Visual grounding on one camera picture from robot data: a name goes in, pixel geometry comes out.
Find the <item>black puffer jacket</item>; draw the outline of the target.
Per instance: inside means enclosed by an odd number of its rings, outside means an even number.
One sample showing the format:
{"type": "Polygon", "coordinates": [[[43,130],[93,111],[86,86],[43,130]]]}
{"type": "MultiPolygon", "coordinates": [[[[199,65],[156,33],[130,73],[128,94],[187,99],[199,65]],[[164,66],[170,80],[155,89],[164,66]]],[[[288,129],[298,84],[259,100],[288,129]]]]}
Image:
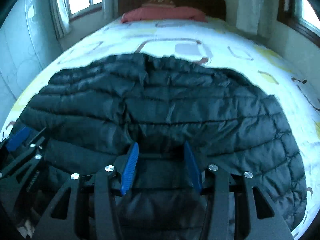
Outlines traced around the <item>black puffer jacket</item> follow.
{"type": "Polygon", "coordinates": [[[231,69],[109,56],[54,74],[11,135],[24,127],[48,131],[24,221],[33,239],[291,239],[306,211],[303,161],[280,103],[231,69]],[[134,180],[122,196],[135,142],[134,180]]]}

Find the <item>white wardrobe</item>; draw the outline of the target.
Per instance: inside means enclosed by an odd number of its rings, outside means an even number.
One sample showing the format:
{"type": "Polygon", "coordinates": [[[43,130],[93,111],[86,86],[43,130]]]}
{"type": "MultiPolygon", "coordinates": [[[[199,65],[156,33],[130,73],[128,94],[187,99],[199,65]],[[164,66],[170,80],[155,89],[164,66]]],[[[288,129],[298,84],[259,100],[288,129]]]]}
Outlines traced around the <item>white wardrobe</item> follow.
{"type": "Polygon", "coordinates": [[[1,26],[1,124],[27,86],[61,54],[50,0],[18,0],[1,26]]]}

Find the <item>bed with patterned sheet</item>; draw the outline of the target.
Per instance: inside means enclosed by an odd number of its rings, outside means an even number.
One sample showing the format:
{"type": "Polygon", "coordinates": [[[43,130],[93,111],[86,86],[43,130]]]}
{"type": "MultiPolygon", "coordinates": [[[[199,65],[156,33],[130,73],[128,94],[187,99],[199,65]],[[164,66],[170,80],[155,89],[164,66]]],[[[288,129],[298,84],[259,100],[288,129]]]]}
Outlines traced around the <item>bed with patterned sheet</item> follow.
{"type": "Polygon", "coordinates": [[[301,239],[319,211],[319,86],[305,77],[292,61],[244,38],[223,20],[113,21],[73,45],[35,77],[3,121],[1,138],[9,135],[28,101],[56,72],[86,66],[109,55],[134,52],[201,60],[207,68],[233,69],[277,98],[290,123],[305,168],[306,212],[292,233],[294,239],[301,239]]]}

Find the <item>red pillow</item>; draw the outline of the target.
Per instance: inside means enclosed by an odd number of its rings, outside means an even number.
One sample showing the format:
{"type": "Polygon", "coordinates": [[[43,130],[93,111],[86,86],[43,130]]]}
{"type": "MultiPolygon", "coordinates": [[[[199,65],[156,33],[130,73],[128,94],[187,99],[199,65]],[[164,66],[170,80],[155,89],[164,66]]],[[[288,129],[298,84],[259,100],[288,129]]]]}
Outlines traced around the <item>red pillow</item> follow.
{"type": "Polygon", "coordinates": [[[121,23],[148,20],[194,20],[207,22],[205,13],[192,7],[141,7],[126,12],[121,18],[121,23]]]}

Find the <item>dark wooden headboard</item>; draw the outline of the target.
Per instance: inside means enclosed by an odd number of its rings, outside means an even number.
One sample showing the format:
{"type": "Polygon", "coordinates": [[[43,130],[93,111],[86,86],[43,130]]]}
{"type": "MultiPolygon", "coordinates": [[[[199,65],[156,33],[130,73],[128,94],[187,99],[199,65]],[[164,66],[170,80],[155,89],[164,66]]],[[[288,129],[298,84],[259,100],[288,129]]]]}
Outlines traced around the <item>dark wooden headboard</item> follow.
{"type": "MultiPolygon", "coordinates": [[[[118,0],[119,15],[141,7],[151,0],[118,0]]],[[[161,0],[162,3],[169,3],[176,7],[193,7],[201,10],[207,16],[226,20],[226,2],[224,0],[161,0]]]]}

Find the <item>white right curtain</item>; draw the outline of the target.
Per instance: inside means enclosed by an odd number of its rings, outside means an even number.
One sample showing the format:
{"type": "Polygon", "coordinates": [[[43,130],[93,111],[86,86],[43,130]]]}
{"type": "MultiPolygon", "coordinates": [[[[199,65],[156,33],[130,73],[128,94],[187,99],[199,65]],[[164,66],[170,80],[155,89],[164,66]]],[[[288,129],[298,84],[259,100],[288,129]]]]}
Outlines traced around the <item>white right curtain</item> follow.
{"type": "Polygon", "coordinates": [[[279,0],[238,0],[236,27],[252,36],[268,39],[277,17],[279,0]]]}

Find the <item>right window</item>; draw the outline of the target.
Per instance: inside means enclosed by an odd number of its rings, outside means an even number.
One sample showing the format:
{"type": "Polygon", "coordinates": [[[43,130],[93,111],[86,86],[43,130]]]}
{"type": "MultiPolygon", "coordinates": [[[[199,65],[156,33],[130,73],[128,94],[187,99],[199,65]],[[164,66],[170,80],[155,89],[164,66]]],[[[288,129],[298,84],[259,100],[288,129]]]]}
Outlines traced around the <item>right window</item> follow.
{"type": "Polygon", "coordinates": [[[279,0],[277,21],[319,47],[319,16],[308,0],[279,0]]]}

